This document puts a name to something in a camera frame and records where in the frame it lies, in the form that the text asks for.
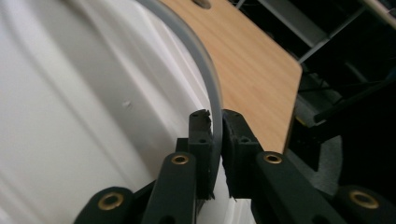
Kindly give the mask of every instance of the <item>white curved surface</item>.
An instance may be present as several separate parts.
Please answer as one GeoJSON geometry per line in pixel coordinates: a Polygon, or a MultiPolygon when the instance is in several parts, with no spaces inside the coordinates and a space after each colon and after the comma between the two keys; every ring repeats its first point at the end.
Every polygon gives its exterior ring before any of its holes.
{"type": "MultiPolygon", "coordinates": [[[[210,109],[191,56],[132,1],[3,1],[0,50],[0,223],[72,223],[97,191],[144,187],[210,109]]],[[[248,212],[221,169],[215,195],[198,223],[248,212]]]]}

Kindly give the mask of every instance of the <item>wooden tabletop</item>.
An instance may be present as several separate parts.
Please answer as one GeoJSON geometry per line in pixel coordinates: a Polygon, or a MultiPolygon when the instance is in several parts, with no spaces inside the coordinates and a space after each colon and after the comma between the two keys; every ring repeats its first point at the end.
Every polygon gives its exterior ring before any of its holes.
{"type": "Polygon", "coordinates": [[[162,0],[204,43],[219,75],[224,108],[241,113],[265,150],[282,152],[301,76],[300,65],[227,0],[203,9],[162,0]]]}

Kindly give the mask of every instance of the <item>screw hole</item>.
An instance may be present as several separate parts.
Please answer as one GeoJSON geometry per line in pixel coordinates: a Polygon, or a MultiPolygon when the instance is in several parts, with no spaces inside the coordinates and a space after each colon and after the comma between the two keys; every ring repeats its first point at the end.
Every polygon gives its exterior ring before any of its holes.
{"type": "Polygon", "coordinates": [[[177,155],[172,158],[172,163],[176,165],[186,164],[187,162],[189,162],[189,158],[186,156],[177,155]]]}
{"type": "Polygon", "coordinates": [[[105,194],[99,201],[98,207],[101,210],[112,210],[120,206],[123,202],[123,196],[117,192],[110,192],[105,194]]]}
{"type": "Polygon", "coordinates": [[[378,201],[373,196],[360,190],[350,191],[349,198],[352,202],[364,208],[376,209],[379,206],[378,201]]]}
{"type": "Polygon", "coordinates": [[[272,164],[278,164],[282,162],[282,158],[278,157],[277,155],[266,155],[264,156],[264,160],[272,164]]]}

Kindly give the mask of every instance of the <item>black plastic part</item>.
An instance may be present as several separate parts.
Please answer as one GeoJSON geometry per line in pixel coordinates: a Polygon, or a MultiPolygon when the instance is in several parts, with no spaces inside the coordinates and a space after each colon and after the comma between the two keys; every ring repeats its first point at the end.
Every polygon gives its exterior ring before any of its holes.
{"type": "Polygon", "coordinates": [[[188,152],[197,160],[197,197],[204,200],[213,197],[216,177],[211,175],[211,170],[218,170],[218,167],[213,167],[214,158],[211,151],[213,139],[209,116],[209,111],[199,110],[190,114],[189,117],[188,152]]]}
{"type": "Polygon", "coordinates": [[[310,129],[294,119],[289,149],[314,171],[318,170],[321,142],[313,138],[310,129]]]}
{"type": "Polygon", "coordinates": [[[132,203],[132,209],[130,211],[130,220],[127,223],[141,223],[143,215],[145,214],[146,207],[149,203],[149,197],[152,190],[154,189],[155,181],[149,183],[142,189],[134,193],[134,201],[132,203]]]}
{"type": "Polygon", "coordinates": [[[346,223],[286,157],[262,152],[256,163],[262,192],[280,223],[346,223]]]}
{"type": "Polygon", "coordinates": [[[91,197],[87,205],[79,213],[75,224],[124,224],[129,217],[131,205],[134,200],[132,192],[125,188],[109,188],[101,190],[91,197]],[[122,195],[122,203],[109,210],[99,208],[99,202],[108,193],[118,193],[122,195]]]}
{"type": "Polygon", "coordinates": [[[142,224],[195,223],[195,172],[196,161],[192,154],[176,152],[167,156],[148,201],[142,224]],[[188,158],[187,162],[180,156],[188,158]]]}
{"type": "Polygon", "coordinates": [[[221,156],[231,196],[252,198],[252,188],[257,186],[252,165],[262,147],[244,117],[232,110],[223,110],[222,145],[221,156]]]}
{"type": "Polygon", "coordinates": [[[189,139],[178,138],[176,142],[175,152],[189,152],[189,139]]]}
{"type": "Polygon", "coordinates": [[[334,207],[338,212],[346,219],[348,223],[360,223],[360,224],[394,224],[396,223],[396,207],[388,200],[374,191],[365,189],[358,186],[344,186],[339,188],[334,197],[334,207]],[[353,196],[354,192],[362,192],[361,197],[353,196]],[[377,202],[378,207],[365,206],[356,203],[356,200],[360,202],[370,202],[370,198],[364,196],[369,195],[377,202]]]}
{"type": "Polygon", "coordinates": [[[271,204],[265,198],[261,196],[251,201],[250,205],[251,213],[254,216],[256,224],[279,224],[279,220],[276,217],[276,213],[272,208],[271,204]]]}

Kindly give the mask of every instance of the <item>wooden table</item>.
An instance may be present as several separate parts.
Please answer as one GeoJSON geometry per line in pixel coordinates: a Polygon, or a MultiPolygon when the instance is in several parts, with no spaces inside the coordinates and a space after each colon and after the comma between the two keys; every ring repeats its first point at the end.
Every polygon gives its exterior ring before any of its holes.
{"type": "Polygon", "coordinates": [[[282,152],[301,76],[300,65],[227,0],[203,9],[162,0],[198,35],[219,75],[224,108],[244,115],[265,150],[282,152]]]}

